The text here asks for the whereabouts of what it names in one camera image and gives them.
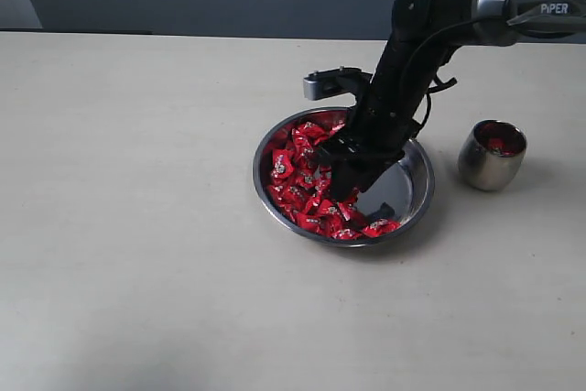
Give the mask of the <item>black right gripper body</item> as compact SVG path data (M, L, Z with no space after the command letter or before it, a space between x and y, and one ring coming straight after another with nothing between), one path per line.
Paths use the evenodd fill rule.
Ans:
M315 147L315 159L335 171L382 171L390 167L402 157L405 143L422 126L414 120L414 113L424 91L312 88L310 99L318 101L344 93L355 97L355 105L347 110L343 128Z

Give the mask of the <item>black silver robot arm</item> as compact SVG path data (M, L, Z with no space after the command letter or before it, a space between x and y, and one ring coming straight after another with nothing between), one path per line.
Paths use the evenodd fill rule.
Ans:
M315 71L305 96L318 101L351 93L343 128L320 143L317 160L331 168L330 196L367 191L404 156L423 125L422 101L453 86L439 69L464 46L508 47L520 38L555 39L585 30L585 0L395 0L391 34L374 74L357 68Z

